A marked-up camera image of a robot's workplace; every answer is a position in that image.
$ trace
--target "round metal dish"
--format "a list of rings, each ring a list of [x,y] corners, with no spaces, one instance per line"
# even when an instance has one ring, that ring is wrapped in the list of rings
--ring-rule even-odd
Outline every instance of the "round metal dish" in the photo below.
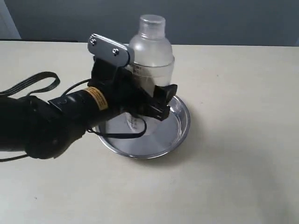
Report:
[[[184,102],[175,96],[169,103],[171,112],[154,133],[137,139],[112,139],[100,137],[115,153],[136,159],[151,159],[177,148],[186,138],[190,128],[190,114]],[[103,133],[131,133],[125,114],[103,122],[96,127]]]

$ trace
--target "white table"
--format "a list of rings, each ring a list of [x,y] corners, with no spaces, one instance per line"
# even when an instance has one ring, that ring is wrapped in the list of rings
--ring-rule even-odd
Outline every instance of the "white table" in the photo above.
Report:
[[[185,142],[138,161],[86,134],[55,160],[2,163],[0,223],[299,223],[299,48],[173,49]],[[62,83],[38,97],[54,98],[92,64],[84,43],[0,42],[0,90],[49,70]]]

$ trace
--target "metal tray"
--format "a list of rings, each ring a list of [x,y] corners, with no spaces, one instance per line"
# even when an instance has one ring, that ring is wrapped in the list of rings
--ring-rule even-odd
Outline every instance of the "metal tray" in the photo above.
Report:
[[[184,102],[175,96],[169,103],[171,113],[150,135],[137,139],[112,139],[100,137],[113,152],[136,159],[151,159],[177,148],[186,138],[190,128],[190,114]],[[96,127],[103,133],[131,133],[125,114],[103,122]]]

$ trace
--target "robotic arm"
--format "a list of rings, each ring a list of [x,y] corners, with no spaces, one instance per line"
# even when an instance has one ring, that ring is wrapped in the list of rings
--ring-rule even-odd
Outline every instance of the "robotic arm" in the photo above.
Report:
[[[118,42],[92,35],[88,42],[94,54],[91,78],[72,86],[62,96],[45,102],[34,92],[55,88],[59,79],[55,73],[41,72],[11,89],[0,92],[0,151],[25,151],[24,156],[2,159],[10,161],[30,156],[38,159],[57,158],[84,133],[109,138],[138,138],[141,133],[98,133],[93,127],[124,112],[135,117],[148,116],[164,120],[169,116],[167,105],[176,94],[177,85],[155,86],[153,97],[142,89],[133,74],[125,67],[133,63],[134,51]],[[12,94],[43,78],[55,77],[48,88],[33,91],[15,99]],[[79,84],[87,88],[68,93]]]

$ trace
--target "gray wall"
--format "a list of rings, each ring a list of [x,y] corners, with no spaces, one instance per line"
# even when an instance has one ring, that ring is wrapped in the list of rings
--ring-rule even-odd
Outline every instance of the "gray wall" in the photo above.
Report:
[[[299,0],[5,0],[25,39],[128,42],[141,14],[166,18],[174,44],[294,45]]]

